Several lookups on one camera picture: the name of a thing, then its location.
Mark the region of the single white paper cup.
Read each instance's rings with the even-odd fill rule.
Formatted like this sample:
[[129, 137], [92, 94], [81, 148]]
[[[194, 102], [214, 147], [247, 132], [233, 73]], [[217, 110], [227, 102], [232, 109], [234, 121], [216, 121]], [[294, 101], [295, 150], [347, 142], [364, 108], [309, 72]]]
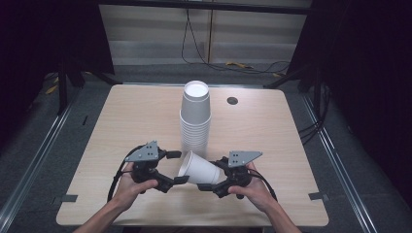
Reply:
[[216, 184], [220, 174], [221, 170], [216, 165], [190, 150], [183, 160], [178, 176], [188, 176], [189, 183]]

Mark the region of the person's left hand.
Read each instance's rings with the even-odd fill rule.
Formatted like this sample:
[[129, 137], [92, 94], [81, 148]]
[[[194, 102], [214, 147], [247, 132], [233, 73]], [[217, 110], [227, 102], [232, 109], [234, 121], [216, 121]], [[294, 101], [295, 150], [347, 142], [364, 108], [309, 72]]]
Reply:
[[142, 183], [136, 183], [131, 176], [132, 170], [133, 164], [127, 163], [122, 170], [120, 183], [112, 199], [116, 208], [122, 212], [128, 210], [132, 206], [139, 194], [157, 186], [156, 180], [147, 180]]

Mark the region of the black metal stand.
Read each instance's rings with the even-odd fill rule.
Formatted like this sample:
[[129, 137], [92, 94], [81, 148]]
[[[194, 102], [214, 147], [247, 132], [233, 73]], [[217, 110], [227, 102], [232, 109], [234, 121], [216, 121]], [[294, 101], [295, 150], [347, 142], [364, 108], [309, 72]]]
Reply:
[[75, 58], [67, 57], [63, 58], [58, 64], [58, 92], [59, 92], [59, 109], [60, 115], [68, 108], [68, 93], [67, 93], [67, 81], [70, 81], [72, 86], [82, 88], [86, 80], [82, 75], [82, 72], [90, 72], [93, 76], [99, 80], [109, 84], [116, 85], [121, 82], [109, 78], [104, 73], [100, 72], [96, 67], [85, 63], [84, 61]]
[[314, 88], [314, 107], [317, 111], [321, 108], [321, 74], [320, 68], [316, 65], [306, 64], [294, 71], [288, 71], [285, 76], [274, 83], [266, 84], [266, 89], [276, 89], [284, 83], [292, 80], [299, 80], [298, 91], [308, 93], [310, 88]]

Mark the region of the metal floor rail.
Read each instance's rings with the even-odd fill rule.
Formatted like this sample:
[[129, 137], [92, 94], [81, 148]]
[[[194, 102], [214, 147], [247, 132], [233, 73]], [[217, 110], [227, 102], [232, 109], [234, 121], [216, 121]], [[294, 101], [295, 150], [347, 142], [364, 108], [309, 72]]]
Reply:
[[345, 165], [343, 164], [334, 143], [329, 137], [327, 130], [323, 126], [321, 126], [321, 121], [315, 114], [315, 107], [312, 100], [306, 94], [302, 96], [302, 100], [309, 114], [309, 117], [311, 118], [311, 121], [315, 124], [315, 132], [319, 135], [328, 159], [336, 173], [338, 180], [341, 183], [341, 186], [351, 205], [351, 208], [360, 224], [362, 232], [378, 233], [371, 215], [369, 214], [368, 209], [364, 205], [364, 202], [362, 201], [357, 189], [355, 188], [354, 183], [350, 178], [349, 173]]
[[81, 90], [76, 88], [65, 105], [61, 105], [59, 112], [53, 121], [51, 128], [43, 140], [41, 146], [36, 150], [24, 174], [17, 182], [16, 188], [11, 193], [5, 205], [0, 210], [0, 233], [7, 233], [13, 223], [16, 214], [27, 196], [34, 180], [43, 166], [49, 151], [58, 137], [67, 117], [70, 115], [73, 104], [78, 99]]

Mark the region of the black overhead bar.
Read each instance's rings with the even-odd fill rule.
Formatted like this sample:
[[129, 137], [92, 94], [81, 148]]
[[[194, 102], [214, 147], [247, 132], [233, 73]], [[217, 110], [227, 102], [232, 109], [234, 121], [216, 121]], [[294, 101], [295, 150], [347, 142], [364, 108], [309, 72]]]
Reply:
[[250, 5], [250, 4], [216, 3], [216, 2], [203, 2], [203, 1], [181, 1], [181, 0], [97, 0], [97, 3], [100, 5], [113, 5], [113, 6], [196, 9], [196, 10], [269, 13], [269, 14], [305, 15], [305, 16], [314, 14], [316, 12], [315, 10], [311, 8], [303, 8], [303, 7]]

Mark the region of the stack of white paper cups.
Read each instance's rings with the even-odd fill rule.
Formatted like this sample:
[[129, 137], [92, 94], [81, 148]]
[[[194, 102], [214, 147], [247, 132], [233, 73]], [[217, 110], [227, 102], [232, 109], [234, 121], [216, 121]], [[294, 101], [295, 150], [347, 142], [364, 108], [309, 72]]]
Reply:
[[210, 123], [211, 106], [209, 86], [201, 81], [185, 84], [180, 110], [181, 144], [184, 151], [193, 151], [206, 156]]

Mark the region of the black curtain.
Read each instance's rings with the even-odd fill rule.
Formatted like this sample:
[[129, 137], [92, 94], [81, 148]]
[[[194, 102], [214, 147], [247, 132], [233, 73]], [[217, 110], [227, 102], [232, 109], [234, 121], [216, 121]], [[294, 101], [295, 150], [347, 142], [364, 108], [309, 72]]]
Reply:
[[412, 208], [412, 0], [312, 0], [291, 68], [313, 64], [367, 153]]
[[60, 63], [114, 72], [98, 0], [0, 0], [0, 149]]

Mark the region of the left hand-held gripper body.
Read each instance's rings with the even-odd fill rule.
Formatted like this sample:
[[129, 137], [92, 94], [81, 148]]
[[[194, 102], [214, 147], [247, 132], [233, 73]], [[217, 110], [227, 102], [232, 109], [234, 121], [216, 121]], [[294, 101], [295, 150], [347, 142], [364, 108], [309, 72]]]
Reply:
[[157, 180], [158, 183], [165, 183], [167, 178], [156, 169], [159, 161], [164, 156], [165, 152], [159, 148], [157, 141], [151, 141], [133, 149], [125, 157], [124, 161], [133, 164], [132, 179], [136, 183], [148, 180]]

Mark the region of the person's right hand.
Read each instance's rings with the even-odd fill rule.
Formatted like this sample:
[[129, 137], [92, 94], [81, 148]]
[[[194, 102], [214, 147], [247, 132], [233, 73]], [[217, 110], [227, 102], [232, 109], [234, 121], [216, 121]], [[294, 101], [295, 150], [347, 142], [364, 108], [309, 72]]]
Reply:
[[247, 186], [233, 185], [228, 189], [228, 192], [246, 196], [261, 212], [267, 213], [275, 199], [264, 182], [258, 177], [258, 170], [254, 163], [248, 163], [246, 168], [252, 175], [251, 182]]

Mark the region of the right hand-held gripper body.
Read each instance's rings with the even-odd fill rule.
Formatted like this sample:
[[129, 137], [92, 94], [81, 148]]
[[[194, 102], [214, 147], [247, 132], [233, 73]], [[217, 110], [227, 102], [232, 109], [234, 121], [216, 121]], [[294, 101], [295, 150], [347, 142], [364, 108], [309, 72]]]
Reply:
[[246, 165], [260, 156], [262, 156], [261, 151], [232, 150], [228, 157], [223, 158], [223, 170], [226, 175], [224, 186], [247, 186], [252, 176]]

